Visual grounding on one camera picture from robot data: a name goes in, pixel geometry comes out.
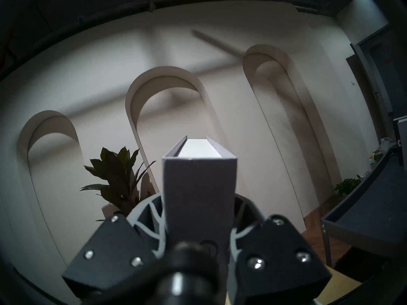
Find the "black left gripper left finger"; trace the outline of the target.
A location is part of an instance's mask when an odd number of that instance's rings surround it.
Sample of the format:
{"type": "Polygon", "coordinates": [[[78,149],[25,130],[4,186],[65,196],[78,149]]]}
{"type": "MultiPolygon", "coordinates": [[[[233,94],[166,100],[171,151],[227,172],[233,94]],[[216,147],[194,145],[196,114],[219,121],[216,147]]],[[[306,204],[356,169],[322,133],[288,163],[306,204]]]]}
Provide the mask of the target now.
{"type": "Polygon", "coordinates": [[[139,202],[125,217],[108,216],[71,261],[62,278],[85,299],[137,274],[166,250],[165,210],[161,194],[139,202]]]}

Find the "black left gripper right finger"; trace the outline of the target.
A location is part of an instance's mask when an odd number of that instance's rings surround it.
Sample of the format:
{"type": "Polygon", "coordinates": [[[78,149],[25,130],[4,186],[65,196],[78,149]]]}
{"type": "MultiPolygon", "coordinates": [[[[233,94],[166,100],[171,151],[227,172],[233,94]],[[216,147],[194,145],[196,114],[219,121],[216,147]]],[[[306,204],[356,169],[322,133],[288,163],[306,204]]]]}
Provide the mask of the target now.
{"type": "Polygon", "coordinates": [[[238,194],[229,252],[231,305],[319,305],[332,277],[287,217],[265,217],[238,194]]]}

